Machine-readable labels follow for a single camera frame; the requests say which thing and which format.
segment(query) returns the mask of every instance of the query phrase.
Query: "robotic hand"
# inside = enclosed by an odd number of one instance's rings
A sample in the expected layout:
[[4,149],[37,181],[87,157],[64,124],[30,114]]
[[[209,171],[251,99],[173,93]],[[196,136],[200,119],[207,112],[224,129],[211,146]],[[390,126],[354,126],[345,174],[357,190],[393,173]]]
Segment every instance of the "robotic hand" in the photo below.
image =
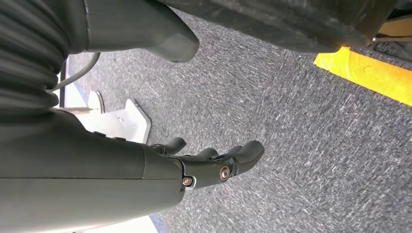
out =
[[264,153],[252,141],[218,155],[88,132],[48,93],[71,53],[145,48],[173,62],[199,47],[167,6],[149,0],[0,0],[0,232],[68,232],[177,205]]

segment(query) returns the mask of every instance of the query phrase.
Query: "yellow painted stripe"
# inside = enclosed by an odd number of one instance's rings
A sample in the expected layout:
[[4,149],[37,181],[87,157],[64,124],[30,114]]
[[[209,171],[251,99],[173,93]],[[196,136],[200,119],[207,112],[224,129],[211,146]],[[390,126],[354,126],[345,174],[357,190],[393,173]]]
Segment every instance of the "yellow painted stripe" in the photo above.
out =
[[351,82],[412,106],[412,71],[341,48],[319,53],[314,64]]

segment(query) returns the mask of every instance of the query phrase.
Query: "white plastic part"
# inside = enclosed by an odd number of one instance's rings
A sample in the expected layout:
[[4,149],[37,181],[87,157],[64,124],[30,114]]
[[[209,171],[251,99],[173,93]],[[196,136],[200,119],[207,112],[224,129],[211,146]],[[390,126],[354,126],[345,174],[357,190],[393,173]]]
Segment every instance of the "white plastic part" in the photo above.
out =
[[142,108],[130,99],[122,110],[104,114],[79,114],[76,117],[88,131],[98,131],[107,137],[122,137],[138,143],[147,143],[152,126]]
[[110,226],[95,228],[87,231],[76,233],[157,233],[156,227],[153,225],[149,216],[143,216],[122,223],[117,223]]

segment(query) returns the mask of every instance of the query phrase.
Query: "gray carpet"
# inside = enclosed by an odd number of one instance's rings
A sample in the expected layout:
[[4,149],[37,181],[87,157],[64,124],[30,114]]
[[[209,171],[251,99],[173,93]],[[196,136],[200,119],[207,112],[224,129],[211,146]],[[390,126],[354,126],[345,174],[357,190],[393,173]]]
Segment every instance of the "gray carpet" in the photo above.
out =
[[[169,231],[412,232],[410,107],[320,70],[316,54],[181,16],[201,40],[189,63],[103,53],[80,80],[109,111],[135,99],[152,119],[151,144],[266,147],[252,171],[161,212]],[[89,57],[72,56],[72,72]]]

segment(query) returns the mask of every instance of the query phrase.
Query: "metal screw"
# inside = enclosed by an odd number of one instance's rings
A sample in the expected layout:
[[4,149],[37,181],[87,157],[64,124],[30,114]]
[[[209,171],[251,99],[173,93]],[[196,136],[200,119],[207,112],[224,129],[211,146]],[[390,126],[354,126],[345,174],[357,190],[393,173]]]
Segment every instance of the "metal screw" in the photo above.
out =
[[185,177],[185,178],[183,178],[182,183],[186,187],[191,186],[192,183],[193,183],[193,179],[191,177]]
[[227,181],[227,179],[229,179],[229,175],[230,175],[230,169],[229,169],[229,167],[228,167],[228,166],[223,166],[223,167],[220,169],[220,173],[219,173],[220,179],[221,179],[222,181]]

